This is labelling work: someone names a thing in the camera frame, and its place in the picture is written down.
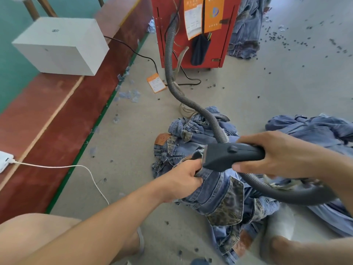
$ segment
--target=white power adapter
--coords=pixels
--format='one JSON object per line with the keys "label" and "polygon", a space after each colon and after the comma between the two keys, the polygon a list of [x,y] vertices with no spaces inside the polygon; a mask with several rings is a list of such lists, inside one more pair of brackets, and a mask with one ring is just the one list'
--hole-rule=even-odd
{"label": "white power adapter", "polygon": [[5,170],[5,168],[8,166],[8,164],[10,164],[12,160],[12,154],[0,151],[0,173]]}

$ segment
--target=orange label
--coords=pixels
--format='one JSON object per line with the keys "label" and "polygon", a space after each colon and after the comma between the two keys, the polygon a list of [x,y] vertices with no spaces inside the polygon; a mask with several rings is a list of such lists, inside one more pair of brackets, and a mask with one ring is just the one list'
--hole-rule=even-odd
{"label": "orange label", "polygon": [[158,135],[158,137],[155,140],[155,144],[163,146],[164,143],[167,141],[168,138],[170,138],[172,135],[169,133],[161,133]]}
{"label": "orange label", "polygon": [[222,28],[223,10],[224,0],[205,0],[205,33]]}
{"label": "orange label", "polygon": [[188,40],[202,33],[203,0],[184,0],[184,21]]}
{"label": "orange label", "polygon": [[157,73],[148,77],[147,82],[149,83],[154,93],[158,93],[167,88]]}

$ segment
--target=black corrugated hose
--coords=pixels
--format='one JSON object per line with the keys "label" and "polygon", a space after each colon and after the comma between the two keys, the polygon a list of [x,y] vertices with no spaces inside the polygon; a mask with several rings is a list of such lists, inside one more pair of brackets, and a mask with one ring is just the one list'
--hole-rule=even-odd
{"label": "black corrugated hose", "polygon": [[[167,80],[168,89],[177,100],[179,100],[181,103],[185,104],[186,106],[189,106],[190,108],[198,111],[202,116],[204,116],[208,120],[218,143],[226,143],[227,138],[222,128],[218,124],[218,121],[215,118],[215,116],[209,111],[207,111],[206,109],[202,108],[196,102],[185,97],[174,84],[172,54],[173,54],[175,33],[178,25],[178,17],[173,17],[172,15],[171,18],[172,18],[172,22],[169,25],[169,28],[167,30],[168,33],[167,33],[167,39],[165,42],[165,58],[164,58],[165,78]],[[258,178],[254,174],[241,173],[241,176],[251,187],[261,192],[263,196],[270,197],[287,204],[313,206],[313,205],[319,205],[319,204],[330,202],[336,198],[336,195],[334,194],[334,192],[327,186],[318,186],[318,187],[312,187],[309,189],[296,190],[296,191],[278,190],[278,189],[274,189],[271,185],[264,182],[262,179]]]}

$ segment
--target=brown leather label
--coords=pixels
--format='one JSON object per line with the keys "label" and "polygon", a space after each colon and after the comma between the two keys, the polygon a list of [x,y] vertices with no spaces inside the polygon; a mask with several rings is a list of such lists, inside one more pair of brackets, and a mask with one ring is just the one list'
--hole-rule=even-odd
{"label": "brown leather label", "polygon": [[161,133],[158,135],[158,137],[155,140],[155,144],[163,146],[164,143],[167,141],[168,138],[170,138],[172,135],[169,133]]}

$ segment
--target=right hand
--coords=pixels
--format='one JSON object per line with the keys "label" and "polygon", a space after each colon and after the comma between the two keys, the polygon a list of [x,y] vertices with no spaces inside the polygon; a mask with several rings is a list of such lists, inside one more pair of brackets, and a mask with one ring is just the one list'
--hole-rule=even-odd
{"label": "right hand", "polygon": [[262,146],[266,155],[260,161],[234,163],[233,170],[241,173],[266,174],[270,177],[319,178],[337,154],[324,147],[294,138],[279,131],[266,131],[242,136],[237,143]]}

